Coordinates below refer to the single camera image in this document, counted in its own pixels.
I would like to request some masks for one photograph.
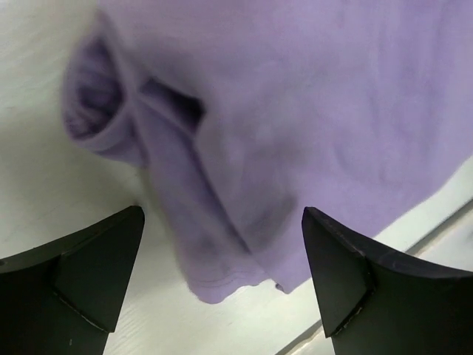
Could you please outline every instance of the purple fabric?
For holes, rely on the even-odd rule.
[[[191,290],[310,277],[316,206],[368,236],[473,152],[473,1],[101,0],[71,138],[147,166]]]

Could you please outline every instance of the purple cloth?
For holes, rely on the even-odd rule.
[[[473,152],[473,1],[101,0],[64,120],[147,166],[190,289],[310,277],[316,206],[375,236]]]

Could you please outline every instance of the folded cloth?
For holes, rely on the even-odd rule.
[[[148,167],[190,289],[310,277],[316,206],[375,236],[473,153],[473,1],[100,0],[70,137]]]

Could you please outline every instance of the white table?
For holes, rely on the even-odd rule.
[[[220,305],[197,301],[140,174],[76,149],[64,136],[58,88],[93,7],[92,0],[0,0],[0,257],[139,203],[146,230],[106,354],[276,354],[320,317],[311,283],[290,296],[268,282]],[[472,178],[473,161],[378,239],[408,249],[473,197]]]

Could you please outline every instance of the fabric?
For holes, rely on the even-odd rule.
[[[315,206],[375,236],[473,152],[473,1],[100,0],[70,137],[146,166],[190,289],[310,277]]]

